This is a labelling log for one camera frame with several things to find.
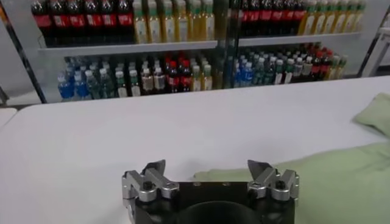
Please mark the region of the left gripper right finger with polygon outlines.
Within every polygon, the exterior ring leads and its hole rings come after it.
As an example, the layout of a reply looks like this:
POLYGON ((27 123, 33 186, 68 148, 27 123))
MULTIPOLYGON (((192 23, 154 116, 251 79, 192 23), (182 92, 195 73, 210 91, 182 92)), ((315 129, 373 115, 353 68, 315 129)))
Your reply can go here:
POLYGON ((299 197, 299 175, 286 169, 280 173, 269 163, 248 160, 247 166, 253 178, 247 184, 248 194, 261 199, 271 197, 276 201, 297 200, 299 197))

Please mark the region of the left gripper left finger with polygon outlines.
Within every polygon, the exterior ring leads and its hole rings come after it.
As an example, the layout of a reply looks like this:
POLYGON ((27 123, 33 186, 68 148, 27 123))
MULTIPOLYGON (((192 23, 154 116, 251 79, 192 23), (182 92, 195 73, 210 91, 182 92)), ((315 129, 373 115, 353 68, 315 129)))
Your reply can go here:
POLYGON ((164 176, 166 160, 147 163, 141 171, 125 171, 121 177, 122 202, 129 209, 136 199, 143 203, 155 201, 158 196, 172 200, 179 193, 179 183, 164 176))

